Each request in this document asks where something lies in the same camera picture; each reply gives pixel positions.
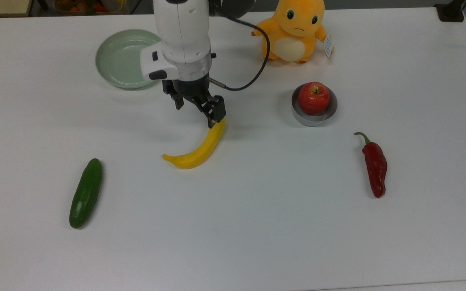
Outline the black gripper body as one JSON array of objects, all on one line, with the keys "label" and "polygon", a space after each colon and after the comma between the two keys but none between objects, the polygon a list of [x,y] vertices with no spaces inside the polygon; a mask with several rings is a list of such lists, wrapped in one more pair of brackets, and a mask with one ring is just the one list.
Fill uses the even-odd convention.
[{"label": "black gripper body", "polygon": [[211,95],[209,92],[210,82],[206,77],[194,81],[181,81],[181,80],[163,80],[163,92],[173,100],[173,94],[180,94],[183,96],[184,101],[190,101],[194,104],[201,105],[206,96]]}]

